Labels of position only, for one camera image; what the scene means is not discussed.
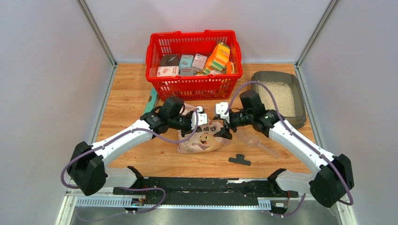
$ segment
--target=perforated metal strip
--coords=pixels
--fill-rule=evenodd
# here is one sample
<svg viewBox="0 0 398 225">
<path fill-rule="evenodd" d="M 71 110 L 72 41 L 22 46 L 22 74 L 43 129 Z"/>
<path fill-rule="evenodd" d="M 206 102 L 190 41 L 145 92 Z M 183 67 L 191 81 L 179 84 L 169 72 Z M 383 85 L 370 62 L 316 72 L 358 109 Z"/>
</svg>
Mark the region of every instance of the perforated metal strip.
<svg viewBox="0 0 398 225">
<path fill-rule="evenodd" d="M 153 204 L 144 206 L 133 205 L 136 200 L 129 197 L 87 197 L 77 199 L 77 207 L 120 207 L 120 208 L 150 208 Z M 270 200 L 258 200 L 259 205 L 229 206 L 229 205 L 161 205 L 163 209 L 212 209 L 212 210 L 271 210 Z"/>
</svg>

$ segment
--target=red plastic basket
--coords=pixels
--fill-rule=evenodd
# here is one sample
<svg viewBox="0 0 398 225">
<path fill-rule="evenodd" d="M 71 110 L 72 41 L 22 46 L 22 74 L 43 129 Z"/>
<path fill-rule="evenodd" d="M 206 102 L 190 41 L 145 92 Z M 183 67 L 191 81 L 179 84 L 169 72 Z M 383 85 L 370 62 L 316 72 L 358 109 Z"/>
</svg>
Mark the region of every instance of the red plastic basket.
<svg viewBox="0 0 398 225">
<path fill-rule="evenodd" d="M 230 61 L 235 74 L 204 75 L 191 77 L 157 77 L 161 58 L 167 54 L 210 56 L 218 41 L 230 49 Z M 146 79 L 151 82 L 162 101 L 172 95 L 184 100 L 226 99 L 231 95 L 237 80 L 242 76 L 242 56 L 235 32 L 232 30 L 205 30 L 199 33 L 155 33 L 146 51 Z"/>
</svg>

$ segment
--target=wooden surface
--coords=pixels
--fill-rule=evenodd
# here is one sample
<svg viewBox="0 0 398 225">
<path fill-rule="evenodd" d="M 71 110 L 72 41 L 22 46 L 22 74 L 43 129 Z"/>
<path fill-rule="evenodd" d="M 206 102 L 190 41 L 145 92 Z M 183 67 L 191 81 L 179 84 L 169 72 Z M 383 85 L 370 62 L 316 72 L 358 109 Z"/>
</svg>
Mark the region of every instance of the wooden surface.
<svg viewBox="0 0 398 225">
<path fill-rule="evenodd" d="M 244 74 L 238 80 L 235 89 L 249 81 L 255 72 L 266 70 L 294 74 L 291 64 L 244 64 Z M 145 64 L 120 64 L 97 141 L 110 137 L 139 119 L 148 102 L 151 88 L 151 83 L 145 79 Z M 214 105 L 219 102 L 220 100 L 186 101 L 194 106 L 201 105 L 211 108 L 211 110 L 206 110 L 209 118 L 213 117 Z M 234 102 L 233 106 L 241 107 L 239 99 Z M 176 144 L 155 138 L 124 153 L 110 166 L 127 167 L 131 165 L 144 176 L 159 177 L 266 178 L 279 168 L 286 168 L 294 172 L 309 172 L 306 166 L 282 145 L 254 131 L 251 126 L 239 129 L 250 132 L 262 144 L 278 152 L 280 157 L 272 158 L 264 150 L 248 146 L 238 138 L 234 138 L 230 144 L 217 151 L 197 154 L 180 154 L 176 150 Z M 310 140 L 314 140 L 308 120 L 299 131 Z M 177 140 L 177 131 L 170 129 L 163 136 Z M 235 157 L 238 153 L 244 154 L 245 159 L 251 161 L 252 165 L 228 162 L 229 157 Z"/>
</svg>

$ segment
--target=clear plastic scoop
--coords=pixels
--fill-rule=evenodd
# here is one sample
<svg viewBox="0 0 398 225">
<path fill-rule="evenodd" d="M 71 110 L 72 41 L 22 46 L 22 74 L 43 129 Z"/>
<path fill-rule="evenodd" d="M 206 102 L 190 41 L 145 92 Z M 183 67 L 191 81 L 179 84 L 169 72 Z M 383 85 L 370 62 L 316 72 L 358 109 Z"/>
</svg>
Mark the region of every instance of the clear plastic scoop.
<svg viewBox="0 0 398 225">
<path fill-rule="evenodd" d="M 279 153 L 270 149 L 266 145 L 259 142 L 259 139 L 256 136 L 250 135 L 244 129 L 238 129 L 235 133 L 236 137 L 238 137 L 243 142 L 247 143 L 249 146 L 258 147 L 262 150 L 265 150 L 268 154 L 270 154 L 273 158 L 279 158 Z"/>
</svg>

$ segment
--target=litter box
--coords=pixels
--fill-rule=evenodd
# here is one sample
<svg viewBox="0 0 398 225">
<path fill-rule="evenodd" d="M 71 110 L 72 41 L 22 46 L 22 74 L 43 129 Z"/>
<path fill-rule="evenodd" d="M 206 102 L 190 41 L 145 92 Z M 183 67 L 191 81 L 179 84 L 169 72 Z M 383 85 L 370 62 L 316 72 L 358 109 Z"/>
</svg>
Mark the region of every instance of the litter box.
<svg viewBox="0 0 398 225">
<path fill-rule="evenodd" d="M 301 128 L 306 123 L 306 109 L 304 105 L 303 94 L 301 92 L 299 80 L 296 76 L 283 72 L 276 71 L 259 71 L 253 74 L 252 81 L 259 82 L 282 82 L 287 84 L 291 88 L 294 103 L 294 116 L 284 116 L 283 112 L 281 115 L 288 120 L 288 122 L 296 129 Z M 260 88 L 263 88 L 257 84 L 252 84 L 252 90 L 260 94 Z"/>
</svg>

